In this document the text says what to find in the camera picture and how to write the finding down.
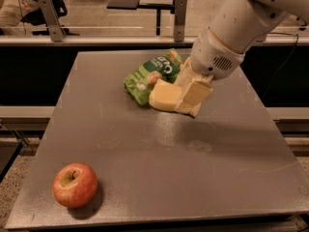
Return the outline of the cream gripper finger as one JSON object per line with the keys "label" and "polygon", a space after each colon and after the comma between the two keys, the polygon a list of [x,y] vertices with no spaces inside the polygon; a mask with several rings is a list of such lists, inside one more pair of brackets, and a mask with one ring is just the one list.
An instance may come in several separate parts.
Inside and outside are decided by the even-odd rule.
{"label": "cream gripper finger", "polygon": [[181,87],[181,92],[177,97],[174,110],[196,117],[202,101],[212,93],[211,83],[202,76],[179,75],[175,84]]}
{"label": "cream gripper finger", "polygon": [[196,72],[192,70],[191,58],[187,57],[184,63],[182,64],[181,70],[174,82],[177,86],[186,86],[191,79],[195,76]]}

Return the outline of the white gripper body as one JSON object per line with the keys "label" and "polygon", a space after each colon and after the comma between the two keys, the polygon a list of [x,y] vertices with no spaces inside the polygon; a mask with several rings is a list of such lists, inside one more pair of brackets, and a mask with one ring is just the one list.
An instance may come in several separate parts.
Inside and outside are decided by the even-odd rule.
{"label": "white gripper body", "polygon": [[228,77],[244,56],[230,49],[210,28],[197,38],[190,53],[192,69],[201,75],[212,75],[214,79]]}

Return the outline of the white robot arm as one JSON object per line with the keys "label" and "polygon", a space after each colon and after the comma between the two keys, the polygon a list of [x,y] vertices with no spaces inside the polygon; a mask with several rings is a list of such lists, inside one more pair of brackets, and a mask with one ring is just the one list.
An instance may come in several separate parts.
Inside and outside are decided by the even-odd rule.
{"label": "white robot arm", "polygon": [[229,76],[246,51],[288,15],[309,19],[309,0],[225,0],[191,49],[176,83],[183,87],[175,110],[196,115],[211,81]]}

